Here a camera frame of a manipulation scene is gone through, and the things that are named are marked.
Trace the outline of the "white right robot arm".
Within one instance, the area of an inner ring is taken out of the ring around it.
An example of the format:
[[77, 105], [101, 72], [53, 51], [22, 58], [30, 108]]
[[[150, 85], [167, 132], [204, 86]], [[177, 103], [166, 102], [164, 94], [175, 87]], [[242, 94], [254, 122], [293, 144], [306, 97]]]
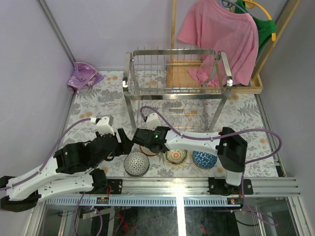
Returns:
[[219, 133], [180, 132], [162, 126], [155, 130], [138, 128], [132, 141], [153, 153], [185, 149], [215, 155], [226, 170], [225, 190], [235, 194], [242, 188], [248, 143], [231, 128], [224, 127]]

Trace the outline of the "blue triangle patterned bowl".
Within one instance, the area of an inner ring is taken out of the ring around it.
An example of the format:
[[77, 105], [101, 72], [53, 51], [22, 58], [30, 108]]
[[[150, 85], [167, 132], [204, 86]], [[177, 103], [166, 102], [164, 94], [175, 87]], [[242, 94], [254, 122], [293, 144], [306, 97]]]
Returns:
[[193, 151], [192, 160], [197, 167], [207, 170], [216, 165], [218, 157], [206, 152]]

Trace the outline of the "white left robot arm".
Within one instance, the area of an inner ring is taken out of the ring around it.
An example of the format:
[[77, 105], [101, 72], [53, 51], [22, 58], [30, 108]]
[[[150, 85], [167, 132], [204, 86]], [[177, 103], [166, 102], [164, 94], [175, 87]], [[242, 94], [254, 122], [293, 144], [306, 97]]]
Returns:
[[37, 167], [19, 176], [3, 176], [0, 186], [6, 194], [0, 200], [2, 211], [22, 212], [46, 199], [72, 193], [107, 194], [106, 174], [98, 166], [102, 161], [131, 152], [133, 142], [122, 128], [114, 134], [97, 134], [92, 141], [65, 145]]

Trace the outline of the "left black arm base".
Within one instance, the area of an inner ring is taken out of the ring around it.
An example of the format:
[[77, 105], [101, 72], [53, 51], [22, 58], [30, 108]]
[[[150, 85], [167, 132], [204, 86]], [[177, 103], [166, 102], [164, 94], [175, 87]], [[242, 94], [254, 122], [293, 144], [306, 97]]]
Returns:
[[123, 188], [122, 179], [107, 179], [103, 182], [92, 184], [91, 191], [85, 191], [85, 194], [105, 194], [105, 195], [120, 195]]

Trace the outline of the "steel two-tier dish rack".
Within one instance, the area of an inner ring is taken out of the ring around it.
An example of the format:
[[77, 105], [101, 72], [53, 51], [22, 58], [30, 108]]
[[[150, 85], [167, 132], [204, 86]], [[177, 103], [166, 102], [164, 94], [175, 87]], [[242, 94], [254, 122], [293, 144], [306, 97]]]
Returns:
[[218, 99], [208, 130], [213, 130], [233, 86], [223, 51], [212, 49], [137, 49], [127, 52], [122, 87], [132, 129], [133, 101]]

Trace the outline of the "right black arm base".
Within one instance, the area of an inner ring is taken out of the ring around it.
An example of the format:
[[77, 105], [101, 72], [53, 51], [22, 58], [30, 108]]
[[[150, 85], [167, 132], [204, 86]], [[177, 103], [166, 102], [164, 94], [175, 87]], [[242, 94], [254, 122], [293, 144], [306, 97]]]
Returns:
[[[242, 193], [242, 186], [234, 186], [227, 184], [223, 178], [208, 178], [209, 190], [208, 192], [211, 195], [221, 195], [221, 196], [230, 196], [230, 195], [240, 195]], [[250, 179], [244, 179], [243, 181], [244, 193], [248, 195], [253, 195], [253, 187]]]

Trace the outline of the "black white patterned bowl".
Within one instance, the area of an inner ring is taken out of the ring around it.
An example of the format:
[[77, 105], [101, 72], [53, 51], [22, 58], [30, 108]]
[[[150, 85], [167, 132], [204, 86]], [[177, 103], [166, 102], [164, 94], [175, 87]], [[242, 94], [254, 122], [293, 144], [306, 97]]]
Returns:
[[124, 169], [131, 177], [142, 177], [150, 167], [148, 156], [140, 151], [133, 151], [124, 159]]

